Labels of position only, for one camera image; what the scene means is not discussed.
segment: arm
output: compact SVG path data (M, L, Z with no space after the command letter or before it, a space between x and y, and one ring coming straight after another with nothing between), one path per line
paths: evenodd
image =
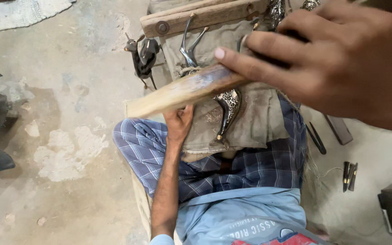
M152 202L151 239L160 234L173 238L178 217L179 158L193 119L193 106L165 113L164 119L168 128L166 155Z
M295 30L309 42L282 35ZM325 114L392 130L392 14L333 0L297 10L277 33L254 31L254 52L291 64L286 70L226 48L216 59L250 80L264 81Z

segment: light blue t-shirt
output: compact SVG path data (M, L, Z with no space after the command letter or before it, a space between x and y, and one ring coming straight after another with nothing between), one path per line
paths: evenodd
M183 245L325 245L305 230L299 189L255 187L215 192L179 207L176 231ZM158 235L150 245L173 245Z

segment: white mat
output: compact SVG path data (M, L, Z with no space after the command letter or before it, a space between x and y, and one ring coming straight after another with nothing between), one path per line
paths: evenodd
M76 0L15 0L0 3L0 31L27 27L72 6Z

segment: deer head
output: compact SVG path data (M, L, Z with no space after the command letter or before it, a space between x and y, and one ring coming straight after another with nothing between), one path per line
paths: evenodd
M125 32L126 37L128 38L128 42L126 42L126 46L124 48L125 51L129 52L137 52L137 43L140 42L145 38L145 35L142 34L139 38L137 39L131 39L129 38L128 34Z

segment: wooden board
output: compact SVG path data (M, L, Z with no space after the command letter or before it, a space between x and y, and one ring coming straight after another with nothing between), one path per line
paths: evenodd
M190 3L190 4L187 4L184 6L180 6L180 7L172 8L169 10L161 11L158 13L143 16L140 18L140 22L143 22L145 20L158 18L158 17L171 15L171 14L182 13L182 12L187 12L187 11L191 11L191 10L195 10L195 9L200 9L203 7L213 6L213 5L217 5L217 4L221 4L221 3L229 3L229 2L233 2L233 1L236 1L236 0L204 0L204 1L196 2L196 3Z
M213 64L161 89L128 102L127 116L143 118L179 109L206 96L213 96L249 82L222 64Z
M184 31L191 13L195 13L196 16L193 18L189 30L245 18L249 15L247 8L250 4L253 5L253 11L263 13L267 9L267 0L236 0L167 16L141 19L141 24L146 37L151 38L162 36L156 31L155 27L159 21L165 21L169 26L166 35L169 35Z

